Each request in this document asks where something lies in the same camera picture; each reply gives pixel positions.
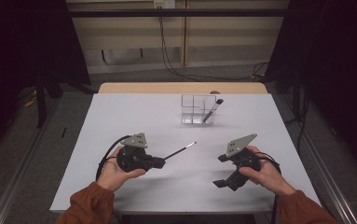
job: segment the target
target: black pen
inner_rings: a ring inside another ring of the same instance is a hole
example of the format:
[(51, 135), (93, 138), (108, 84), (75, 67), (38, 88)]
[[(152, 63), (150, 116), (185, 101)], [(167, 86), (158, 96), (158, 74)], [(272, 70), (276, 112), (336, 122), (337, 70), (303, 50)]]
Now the black pen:
[(205, 118), (203, 119), (203, 123), (205, 123), (205, 121), (207, 121), (207, 119), (213, 114), (213, 112), (215, 112), (215, 110), (218, 108), (218, 106), (221, 105), (223, 102), (224, 102), (224, 100), (222, 100), (222, 99), (218, 99), (216, 101), (213, 108), (210, 110), (210, 112), (208, 112), (207, 116), (205, 116)]

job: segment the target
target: hand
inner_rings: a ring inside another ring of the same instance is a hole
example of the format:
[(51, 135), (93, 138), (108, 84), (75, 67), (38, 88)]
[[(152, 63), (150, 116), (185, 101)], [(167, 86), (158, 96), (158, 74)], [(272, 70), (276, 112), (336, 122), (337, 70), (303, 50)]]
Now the hand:
[[(260, 152), (257, 147), (248, 146), (247, 148), (253, 153)], [(259, 162), (262, 167), (259, 172), (250, 167), (241, 167), (239, 172), (250, 177), (250, 180), (256, 185), (260, 184), (276, 195), (290, 195), (296, 192), (270, 161), (260, 160)]]
[[(116, 157), (121, 148), (122, 147), (117, 147), (111, 157)], [(146, 171), (143, 169), (136, 169), (126, 173), (120, 169), (117, 164), (117, 158), (111, 158), (105, 163), (103, 171), (97, 180), (97, 184), (103, 189), (116, 191), (126, 182), (126, 180), (144, 175), (145, 173)]]

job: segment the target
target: electrical outlet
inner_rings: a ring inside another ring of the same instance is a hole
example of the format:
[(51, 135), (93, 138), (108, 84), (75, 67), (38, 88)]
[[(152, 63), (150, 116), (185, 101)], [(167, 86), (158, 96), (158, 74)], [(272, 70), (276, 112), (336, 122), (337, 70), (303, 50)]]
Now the electrical outlet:
[(175, 0), (164, 0), (164, 8), (175, 8)]
[(154, 8), (164, 8), (164, 0), (154, 0)]

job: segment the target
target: pen holder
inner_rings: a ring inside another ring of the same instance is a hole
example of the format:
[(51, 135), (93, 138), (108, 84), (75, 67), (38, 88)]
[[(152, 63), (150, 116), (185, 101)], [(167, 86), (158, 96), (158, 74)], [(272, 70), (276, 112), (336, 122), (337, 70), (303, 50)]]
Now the pen holder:
[(214, 95), (182, 95), (182, 123), (213, 124), (215, 112), (208, 116), (216, 102)]

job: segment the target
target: orange jacket sleeve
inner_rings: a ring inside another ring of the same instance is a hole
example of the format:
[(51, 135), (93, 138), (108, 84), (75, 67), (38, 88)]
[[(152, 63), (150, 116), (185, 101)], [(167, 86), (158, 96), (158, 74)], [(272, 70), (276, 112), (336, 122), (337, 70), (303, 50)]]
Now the orange jacket sleeve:
[(277, 217), (282, 224), (336, 223), (323, 208), (308, 198), (303, 191), (288, 196), (279, 196)]
[(111, 223), (115, 194), (101, 188), (96, 182), (73, 194), (71, 206), (59, 216), (56, 224)]

